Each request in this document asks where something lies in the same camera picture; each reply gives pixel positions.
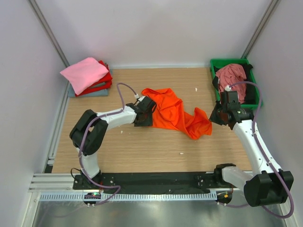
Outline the orange t shirt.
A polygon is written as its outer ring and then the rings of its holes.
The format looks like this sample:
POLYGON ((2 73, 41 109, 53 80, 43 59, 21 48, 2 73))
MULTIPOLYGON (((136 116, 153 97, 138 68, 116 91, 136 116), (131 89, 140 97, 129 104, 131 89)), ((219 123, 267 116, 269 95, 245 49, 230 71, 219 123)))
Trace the orange t shirt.
POLYGON ((187 113, 183 100, 171 88, 145 88, 142 95, 157 105, 152 114, 154 128, 180 131, 193 140, 212 135, 212 123, 206 112, 196 107, 192 115, 187 113))

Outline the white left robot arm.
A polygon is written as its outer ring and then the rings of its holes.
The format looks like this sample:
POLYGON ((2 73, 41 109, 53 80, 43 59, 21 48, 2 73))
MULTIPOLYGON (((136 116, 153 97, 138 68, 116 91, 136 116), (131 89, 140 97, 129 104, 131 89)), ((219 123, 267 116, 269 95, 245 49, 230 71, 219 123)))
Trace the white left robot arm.
POLYGON ((147 96, 136 99, 122 108, 96 113, 86 110, 70 132, 70 139, 78 150, 84 184, 90 189, 100 185, 101 170, 98 166, 97 151, 105 134, 115 127, 133 124, 135 127, 153 126, 152 115, 156 102, 147 96))

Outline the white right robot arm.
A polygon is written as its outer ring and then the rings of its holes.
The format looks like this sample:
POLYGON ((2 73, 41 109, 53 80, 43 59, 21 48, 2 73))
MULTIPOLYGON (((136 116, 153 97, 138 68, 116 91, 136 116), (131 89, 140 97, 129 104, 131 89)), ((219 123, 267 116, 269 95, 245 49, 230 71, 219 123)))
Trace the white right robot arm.
POLYGON ((227 184, 240 189, 252 207, 285 203, 294 182, 290 171, 283 171, 266 147, 251 109, 242 108, 236 91, 223 91, 210 121, 227 125, 237 135, 252 167, 252 175, 235 164, 216 166, 213 181, 218 187, 227 184))

